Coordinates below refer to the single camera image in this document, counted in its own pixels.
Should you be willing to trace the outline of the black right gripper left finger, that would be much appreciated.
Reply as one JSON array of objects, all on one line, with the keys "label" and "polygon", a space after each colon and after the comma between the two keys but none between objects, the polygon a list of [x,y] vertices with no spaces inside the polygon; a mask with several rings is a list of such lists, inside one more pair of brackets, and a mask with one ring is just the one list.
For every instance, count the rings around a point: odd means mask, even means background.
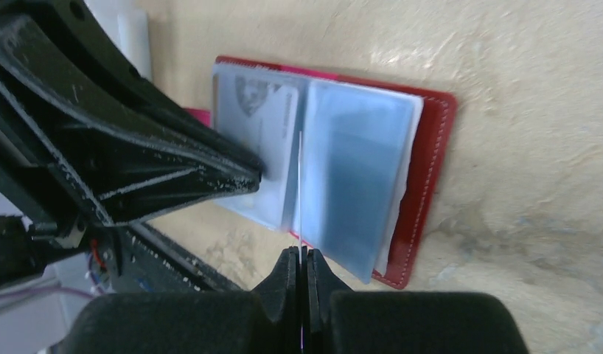
[{"label": "black right gripper left finger", "polygon": [[252,291],[100,296],[60,353],[299,353],[299,250],[284,249]]}]

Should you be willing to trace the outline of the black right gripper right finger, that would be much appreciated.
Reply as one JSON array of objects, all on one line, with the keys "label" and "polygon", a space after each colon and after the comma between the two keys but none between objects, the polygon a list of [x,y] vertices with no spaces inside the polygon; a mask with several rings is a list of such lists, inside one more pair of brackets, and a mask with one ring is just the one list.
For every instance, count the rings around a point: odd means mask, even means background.
[{"label": "black right gripper right finger", "polygon": [[527,353],[515,319],[476,292],[353,291],[301,251],[303,353]]}]

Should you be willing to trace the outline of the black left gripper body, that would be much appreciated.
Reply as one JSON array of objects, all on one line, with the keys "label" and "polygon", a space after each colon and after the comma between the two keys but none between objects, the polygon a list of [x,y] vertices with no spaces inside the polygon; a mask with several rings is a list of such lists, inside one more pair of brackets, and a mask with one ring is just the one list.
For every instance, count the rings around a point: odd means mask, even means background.
[{"label": "black left gripper body", "polygon": [[46,266],[103,245],[120,207],[121,179],[108,130],[118,102],[91,80],[0,73],[0,288],[39,277]]}]

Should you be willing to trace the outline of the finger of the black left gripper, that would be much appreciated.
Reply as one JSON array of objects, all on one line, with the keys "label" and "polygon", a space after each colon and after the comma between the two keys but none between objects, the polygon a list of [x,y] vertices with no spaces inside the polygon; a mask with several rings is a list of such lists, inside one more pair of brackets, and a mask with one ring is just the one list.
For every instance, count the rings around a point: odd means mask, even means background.
[{"label": "finger of the black left gripper", "polygon": [[38,226],[124,226],[254,192],[261,166],[141,77],[92,15],[0,14],[0,176]]},{"label": "finger of the black left gripper", "polygon": [[9,1],[30,15],[78,68],[121,103],[208,147],[231,147],[220,134],[172,101],[120,52],[84,1]]}]

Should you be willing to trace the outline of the white plastic card box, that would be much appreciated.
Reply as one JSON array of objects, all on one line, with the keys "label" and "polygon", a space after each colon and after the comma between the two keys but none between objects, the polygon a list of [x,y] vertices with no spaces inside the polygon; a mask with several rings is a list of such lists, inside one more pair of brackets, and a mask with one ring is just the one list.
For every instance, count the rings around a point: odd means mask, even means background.
[{"label": "white plastic card box", "polygon": [[138,73],[152,80],[147,12],[133,1],[91,0],[85,3],[107,36]]}]

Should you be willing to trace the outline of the white card edge-on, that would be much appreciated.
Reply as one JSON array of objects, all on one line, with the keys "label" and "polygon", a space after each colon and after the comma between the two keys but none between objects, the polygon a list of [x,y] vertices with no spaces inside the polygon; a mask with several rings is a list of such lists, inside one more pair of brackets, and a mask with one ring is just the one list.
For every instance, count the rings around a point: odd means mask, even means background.
[{"label": "white card edge-on", "polygon": [[271,229],[287,223],[287,199],[299,88],[253,74],[216,74],[215,130],[259,157],[259,189],[218,204]]}]

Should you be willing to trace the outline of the red leather card holder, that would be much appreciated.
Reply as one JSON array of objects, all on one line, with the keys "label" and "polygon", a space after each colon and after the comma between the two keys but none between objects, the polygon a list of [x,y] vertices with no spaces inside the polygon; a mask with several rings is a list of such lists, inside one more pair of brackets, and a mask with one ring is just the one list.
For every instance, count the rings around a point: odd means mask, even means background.
[{"label": "red leather card holder", "polygon": [[227,63],[252,69],[267,69],[288,74],[302,74],[313,78],[336,80],[414,94],[424,99],[421,121],[418,125],[408,172],[405,195],[400,202],[400,213],[388,251],[388,265],[384,274],[374,271],[372,278],[397,290],[406,287],[411,277],[422,240],[426,219],[431,208],[436,183],[450,140],[458,100],[448,91],[408,86],[348,74],[326,72],[300,66],[269,63],[258,60],[219,55],[216,64]]}]

